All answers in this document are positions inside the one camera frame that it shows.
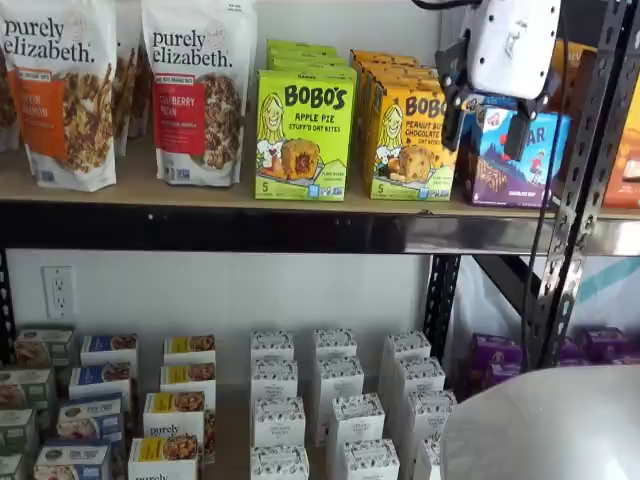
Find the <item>outlet cover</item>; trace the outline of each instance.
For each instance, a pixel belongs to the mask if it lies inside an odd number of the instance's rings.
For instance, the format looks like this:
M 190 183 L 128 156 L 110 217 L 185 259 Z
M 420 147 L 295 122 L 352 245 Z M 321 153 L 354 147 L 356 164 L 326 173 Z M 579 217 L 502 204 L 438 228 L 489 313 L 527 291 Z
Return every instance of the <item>outlet cover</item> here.
M 42 267 L 44 295 L 49 318 L 71 320 L 75 317 L 75 288 L 72 267 Z

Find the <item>shelf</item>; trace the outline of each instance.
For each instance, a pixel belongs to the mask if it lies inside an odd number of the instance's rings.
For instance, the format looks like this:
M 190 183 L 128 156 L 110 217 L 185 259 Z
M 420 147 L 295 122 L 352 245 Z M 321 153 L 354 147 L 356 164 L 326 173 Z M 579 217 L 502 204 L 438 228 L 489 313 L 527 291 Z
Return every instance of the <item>shelf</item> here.
M 352 165 L 344 202 L 253 199 L 252 162 L 231 188 L 155 178 L 150 137 L 117 160 L 118 184 L 95 193 L 38 187 L 24 152 L 0 155 L 2 241 L 9 247 L 326 253 L 505 253 L 530 250 L 535 209 L 366 197 Z M 553 213 L 541 245 L 548 245 Z

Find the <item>orange box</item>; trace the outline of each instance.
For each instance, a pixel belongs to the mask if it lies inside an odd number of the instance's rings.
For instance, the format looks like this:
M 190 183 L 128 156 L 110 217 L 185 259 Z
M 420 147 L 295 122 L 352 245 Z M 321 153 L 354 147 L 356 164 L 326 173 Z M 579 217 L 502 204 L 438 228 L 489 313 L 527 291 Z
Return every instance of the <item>orange box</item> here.
M 613 208 L 640 207 L 640 81 L 633 92 L 629 114 L 618 146 L 603 205 Z

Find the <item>metal shelving unit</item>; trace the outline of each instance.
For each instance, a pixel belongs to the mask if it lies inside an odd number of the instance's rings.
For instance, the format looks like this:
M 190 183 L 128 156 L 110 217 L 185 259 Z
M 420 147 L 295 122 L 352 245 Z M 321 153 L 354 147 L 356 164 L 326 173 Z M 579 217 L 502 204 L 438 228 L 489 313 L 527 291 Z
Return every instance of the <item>metal shelving unit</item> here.
M 640 65 L 636 6 L 608 3 L 579 148 L 559 206 L 543 224 L 538 253 L 547 263 L 530 292 L 534 368 L 554 362 L 585 257 L 640 255 L 640 210 L 600 209 Z M 7 248 L 431 254 L 424 328 L 439 357 L 460 255 L 476 256 L 520 308 L 528 269 L 518 256 L 531 250 L 536 210 L 472 207 L 459 188 L 449 202 L 372 201 L 357 171 L 342 203 L 256 201 L 247 170 L 230 189 L 170 187 L 156 180 L 151 140 L 141 139 L 118 163 L 117 186 L 83 194 L 39 188 L 23 153 L 0 156 L 0 360 L 11 361 L 15 335 Z

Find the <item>purple box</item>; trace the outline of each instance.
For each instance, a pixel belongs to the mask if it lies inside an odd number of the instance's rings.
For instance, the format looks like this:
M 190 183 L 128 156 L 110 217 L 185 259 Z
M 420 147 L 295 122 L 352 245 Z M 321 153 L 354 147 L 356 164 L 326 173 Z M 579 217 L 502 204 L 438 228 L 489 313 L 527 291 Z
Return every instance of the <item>purple box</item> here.
M 616 327 L 585 327 L 578 340 L 586 357 L 593 363 L 608 363 L 614 358 L 629 351 L 627 338 Z
M 522 157 L 511 158 L 504 145 L 514 110 L 482 107 L 475 114 L 467 161 L 458 162 L 458 173 L 465 179 L 469 201 L 478 205 L 540 207 L 547 180 L 557 114 L 539 113 L 531 122 Z M 560 123 L 553 163 L 555 177 L 562 163 L 570 119 Z

